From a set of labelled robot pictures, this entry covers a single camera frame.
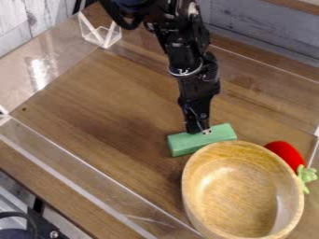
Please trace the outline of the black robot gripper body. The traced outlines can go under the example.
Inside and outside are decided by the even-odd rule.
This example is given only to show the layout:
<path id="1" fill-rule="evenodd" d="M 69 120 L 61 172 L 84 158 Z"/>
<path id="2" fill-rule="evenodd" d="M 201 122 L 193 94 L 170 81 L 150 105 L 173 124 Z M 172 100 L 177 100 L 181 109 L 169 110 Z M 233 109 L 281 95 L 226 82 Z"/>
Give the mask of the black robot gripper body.
<path id="1" fill-rule="evenodd" d="M 205 52 L 198 72 L 178 78 L 178 106 L 186 120 L 209 118 L 210 100 L 218 92 L 217 60 L 212 52 Z"/>

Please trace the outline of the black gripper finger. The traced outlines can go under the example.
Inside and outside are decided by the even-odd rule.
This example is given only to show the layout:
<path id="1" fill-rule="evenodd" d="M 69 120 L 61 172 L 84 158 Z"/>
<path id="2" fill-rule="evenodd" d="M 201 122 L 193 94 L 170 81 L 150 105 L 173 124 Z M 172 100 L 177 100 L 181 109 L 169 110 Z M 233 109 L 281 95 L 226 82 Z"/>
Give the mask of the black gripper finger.
<path id="1" fill-rule="evenodd" d="M 210 132 L 210 125 L 208 119 L 186 119 L 185 132 L 188 134 L 208 134 Z"/>

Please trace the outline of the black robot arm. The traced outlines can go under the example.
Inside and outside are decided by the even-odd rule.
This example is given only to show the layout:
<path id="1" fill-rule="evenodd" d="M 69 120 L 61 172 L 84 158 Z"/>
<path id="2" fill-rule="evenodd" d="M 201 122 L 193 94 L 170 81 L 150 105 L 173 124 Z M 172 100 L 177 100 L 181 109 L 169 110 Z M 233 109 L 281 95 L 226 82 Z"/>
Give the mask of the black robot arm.
<path id="1" fill-rule="evenodd" d="M 168 58 L 168 72 L 178 83 L 178 107 L 185 132 L 208 134 L 209 106 L 220 92 L 218 65 L 208 47 L 196 0 L 98 0 L 113 22 L 125 29 L 144 27 Z"/>

